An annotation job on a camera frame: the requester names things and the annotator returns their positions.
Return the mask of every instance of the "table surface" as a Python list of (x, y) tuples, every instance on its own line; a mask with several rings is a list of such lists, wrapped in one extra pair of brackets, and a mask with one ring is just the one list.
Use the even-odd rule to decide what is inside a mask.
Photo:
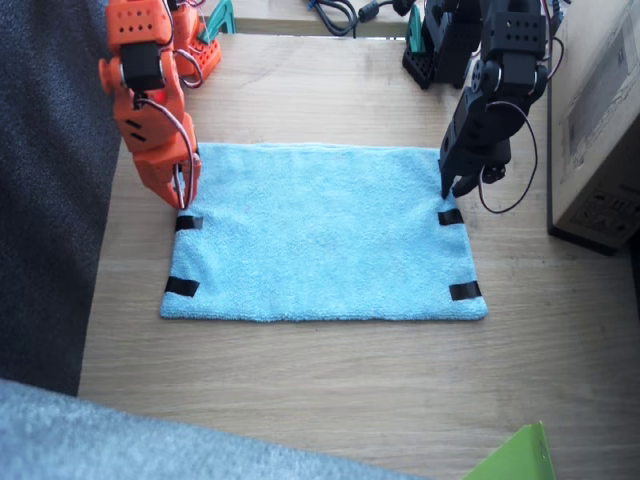
[[(209, 15), (218, 2), (209, 0), (202, 7)], [(369, 3), (369, 0), (352, 0), (356, 11)], [(424, 11), (421, 0), (416, 2), (420, 11)], [(236, 27), (242, 33), (268, 33), (281, 35), (330, 35), (320, 21), (315, 10), (308, 9), (309, 0), (236, 0), (233, 9)], [(334, 8), (325, 7), (327, 16), (339, 25), (345, 25), (346, 17)], [(378, 16), (367, 23), (358, 25), (359, 37), (402, 37), (407, 33), (409, 15), (398, 15), (391, 5), (380, 7)]]
[[(460, 93), (421, 91), (402, 69), (400, 41), (235, 35), (221, 44), (222, 63), (187, 95), (201, 142), (438, 147)], [(459, 202), (490, 309), (475, 323), (162, 320), (176, 214), (121, 150), (80, 396), (437, 479), (460, 478), (542, 420), (558, 478), (637, 478), (629, 256), (547, 236), (546, 99), (530, 118), (540, 169), (524, 203), (493, 216), (475, 195)], [(531, 172), (526, 129), (513, 158), (487, 189), (495, 206)]]

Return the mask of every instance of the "gray fabric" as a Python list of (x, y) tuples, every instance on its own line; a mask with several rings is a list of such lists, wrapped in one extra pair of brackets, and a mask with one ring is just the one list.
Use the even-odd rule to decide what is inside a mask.
[(0, 471), (13, 479), (368, 479), (349, 460), (137, 417), (0, 380)]
[(70, 394), (119, 145), (105, 4), (0, 2), (0, 377)]

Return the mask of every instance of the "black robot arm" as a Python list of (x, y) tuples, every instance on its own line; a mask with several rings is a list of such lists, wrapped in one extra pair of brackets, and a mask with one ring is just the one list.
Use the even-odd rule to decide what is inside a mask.
[(464, 88), (440, 147), (443, 197), (456, 177), (462, 178), (453, 186), (455, 197), (478, 186), (481, 172), (485, 183), (504, 177), (509, 138), (547, 85), (547, 68), (539, 63), (547, 32), (540, 8), (540, 0), (428, 1), (420, 32), (426, 52), (419, 54), (421, 62), (407, 62), (407, 55), (420, 58), (408, 46), (403, 62), (423, 88), (462, 83), (481, 43), (471, 86)]

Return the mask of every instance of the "wire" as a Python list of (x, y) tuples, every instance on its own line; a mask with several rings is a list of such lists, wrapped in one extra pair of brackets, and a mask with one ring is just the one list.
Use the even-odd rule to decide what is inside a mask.
[(553, 67), (553, 70), (551, 70), (551, 73), (547, 77), (548, 81), (550, 81), (553, 78), (553, 76), (556, 74), (556, 72), (558, 71), (558, 68), (560, 68), (560, 64), (562, 63), (562, 59), (564, 58), (564, 43), (558, 37), (553, 37), (553, 40), (558, 42), (558, 45), (560, 45), (560, 58), (558, 59), (558, 63), (556, 63), (556, 66)]
[(204, 31), (207, 32), (207, 42), (211, 42), (211, 34), (209, 33), (209, 25), (207, 25), (207, 20), (204, 18), (204, 13), (201, 8), (198, 8), (198, 14), (200, 15), (200, 20), (204, 24)]
[(491, 213), (493, 213), (495, 215), (501, 215), (503, 213), (510, 212), (511, 210), (516, 208), (518, 205), (520, 205), (522, 200), (524, 200), (524, 197), (526, 197), (527, 193), (529, 193), (529, 189), (531, 188), (531, 184), (533, 183), (533, 178), (535, 177), (536, 170), (538, 169), (538, 142), (536, 141), (536, 134), (533, 131), (533, 127), (531, 126), (531, 123), (529, 122), (529, 118), (527, 117), (527, 114), (524, 113), (520, 107), (518, 107), (516, 104), (511, 103), (511, 102), (505, 102), (505, 101), (502, 101), (502, 100), (498, 100), (498, 101), (489, 103), (487, 105), (487, 108), (489, 108), (491, 106), (494, 106), (494, 105), (509, 106), (511, 108), (514, 108), (518, 112), (520, 112), (520, 114), (524, 118), (524, 121), (527, 123), (527, 127), (529, 127), (529, 132), (531, 132), (531, 138), (533, 139), (533, 152), (535, 154), (535, 163), (533, 164), (533, 171), (531, 172), (531, 178), (529, 178), (529, 183), (527, 184), (527, 188), (524, 189), (524, 193), (522, 194), (522, 196), (518, 199), (518, 201), (516, 203), (514, 203), (513, 205), (511, 205), (508, 208), (505, 208), (504, 210), (493, 210), (485, 202), (485, 200), (484, 200), (484, 191), (483, 191), (483, 188), (482, 188), (482, 174), (484, 173), (484, 166), (482, 167), (482, 170), (480, 170), (480, 174), (479, 174), (479, 178), (478, 178), (478, 194), (480, 195), (480, 203), (482, 203), (482, 206), (484, 208), (486, 208), (487, 211), (489, 211), (489, 212), (491, 212)]
[(158, 110), (165, 117), (167, 117), (167, 120), (169, 120), (169, 122), (171, 122), (171, 124), (173, 124), (173, 126), (176, 127), (176, 130), (178, 130), (178, 133), (182, 136), (182, 139), (184, 140), (184, 144), (187, 147), (187, 152), (189, 154), (189, 185), (188, 185), (189, 188), (187, 190), (186, 203), (184, 201), (184, 197), (182, 196), (182, 192), (180, 189), (180, 182), (178, 180), (178, 171), (179, 171), (178, 165), (173, 166), (173, 182), (176, 185), (176, 193), (178, 194), (180, 209), (184, 210), (186, 208), (189, 208), (189, 205), (191, 205), (191, 202), (193, 201), (193, 186), (194, 186), (193, 175), (194, 175), (196, 159), (198, 159), (198, 154), (193, 152), (193, 147), (191, 146), (191, 140), (189, 140), (189, 135), (187, 135), (187, 131), (184, 129), (184, 127), (178, 121), (178, 119), (173, 115), (173, 113), (169, 111), (169, 109), (160, 105), (159, 103), (154, 102), (150, 98), (136, 98), (134, 102), (149, 105), (150, 107)]
[(174, 55), (180, 55), (184, 58), (186, 58), (189, 63), (191, 63), (195, 69), (196, 69), (196, 73), (198, 74), (198, 81), (197, 82), (190, 82), (188, 80), (185, 80), (184, 78), (180, 77), (180, 81), (187, 87), (189, 88), (199, 88), (202, 86), (202, 84), (204, 83), (204, 75), (202, 74), (202, 69), (200, 68), (200, 64), (198, 64), (198, 61), (193, 58), (193, 55), (191, 55), (189, 52), (187, 52), (186, 50), (182, 50), (182, 49), (178, 49), (178, 50), (174, 50)]
[(196, 1), (192, 1), (192, 0), (183, 0), (181, 2), (178, 2), (177, 5), (178, 6), (182, 6), (182, 5), (189, 5), (192, 8), (200, 8), (202, 5), (205, 4), (207, 0), (196, 0)]
[[(384, 2), (378, 3), (378, 8), (384, 7), (385, 5), (392, 5), (393, 0), (385, 0)], [(335, 8), (342, 12), (345, 17), (347, 17), (347, 26), (341, 27), (333, 22), (326, 14), (322, 6)], [(344, 37), (349, 33), (353, 34), (353, 38), (356, 38), (356, 27), (360, 24), (360, 17), (356, 12), (353, 4), (349, 0), (311, 0), (309, 2), (309, 9), (315, 8), (320, 16), (320, 20), (324, 23), (324, 26), (327, 27), (327, 30), (332, 35), (336, 37)]]

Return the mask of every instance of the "microfiber towel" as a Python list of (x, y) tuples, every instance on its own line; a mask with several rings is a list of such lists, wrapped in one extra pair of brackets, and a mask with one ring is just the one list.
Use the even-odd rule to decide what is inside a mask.
[(201, 144), (161, 315), (478, 320), (467, 232), (438, 151)]

